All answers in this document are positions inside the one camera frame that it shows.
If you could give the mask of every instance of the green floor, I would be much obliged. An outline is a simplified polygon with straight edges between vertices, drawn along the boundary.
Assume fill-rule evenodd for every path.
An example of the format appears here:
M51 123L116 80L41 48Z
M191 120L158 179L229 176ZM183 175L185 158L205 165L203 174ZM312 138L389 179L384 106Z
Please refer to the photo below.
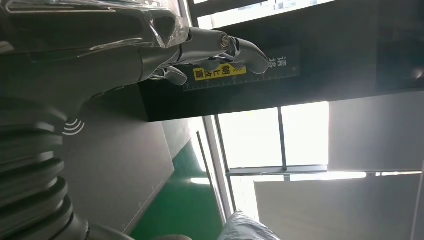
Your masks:
M131 233L136 240L180 234L193 240L216 240L223 226L212 186L192 183L202 171L192 139L173 159L175 172Z

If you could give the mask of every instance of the black panel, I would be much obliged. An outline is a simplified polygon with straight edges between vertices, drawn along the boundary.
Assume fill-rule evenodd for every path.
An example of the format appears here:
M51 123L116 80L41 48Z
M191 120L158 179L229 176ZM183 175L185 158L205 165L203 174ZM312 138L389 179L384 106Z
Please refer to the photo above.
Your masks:
M145 81L139 86L148 118L161 121L405 91L404 81L384 87L388 84L385 71L393 68L388 64L390 57L399 53L393 51L392 45L398 44L394 34L399 38L414 32L406 38L406 43L414 43L407 45L408 54L421 53L419 39L424 35L418 12L422 9L417 0L337 0L223 27L219 30L251 41L265 52L297 46L300 75L195 91L167 81ZM401 18L410 31L394 30ZM421 64L418 57L413 61ZM410 74L410 70L398 74ZM421 90L419 84L413 87Z

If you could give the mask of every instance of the warning label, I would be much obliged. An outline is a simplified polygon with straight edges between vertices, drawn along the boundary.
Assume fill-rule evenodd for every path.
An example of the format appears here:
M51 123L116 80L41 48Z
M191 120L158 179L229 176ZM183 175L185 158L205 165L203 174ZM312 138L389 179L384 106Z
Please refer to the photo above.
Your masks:
M196 81L217 79L217 78L223 78L223 77L235 76L235 75L243 75L248 73L248 71L246 70L246 67L234 68L231 64L228 64L228 63L219 65L219 67L213 71L206 71L205 69L199 67L199 68L193 69L193 72L194 72L194 79Z

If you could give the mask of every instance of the window pane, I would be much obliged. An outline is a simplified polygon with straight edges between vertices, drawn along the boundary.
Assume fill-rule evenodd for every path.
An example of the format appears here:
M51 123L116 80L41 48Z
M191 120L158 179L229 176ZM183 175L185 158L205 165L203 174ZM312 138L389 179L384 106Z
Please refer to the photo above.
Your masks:
M194 0L193 2L194 2L194 4L200 4L200 3L207 2L207 1L209 1L209 0Z
M334 0L268 0L237 9L218 12L209 16L199 17L199 27L201 29L221 28L332 1Z
M247 216L259 221L255 182L283 182L283 175L232 176L231 185L235 207Z
M282 166L278 109L220 114L230 168Z
M284 106L281 114L287 165L327 165L329 103Z

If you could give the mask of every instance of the plastic wrap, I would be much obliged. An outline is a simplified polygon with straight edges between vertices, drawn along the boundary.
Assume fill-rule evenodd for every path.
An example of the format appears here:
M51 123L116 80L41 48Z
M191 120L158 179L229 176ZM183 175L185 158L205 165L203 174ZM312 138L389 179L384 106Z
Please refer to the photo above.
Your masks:
M0 54L86 54L128 45L166 49L189 35L188 24L156 1L3 0L0 7L0 43L8 43Z
M280 240L268 227L237 210L227 221L218 240Z

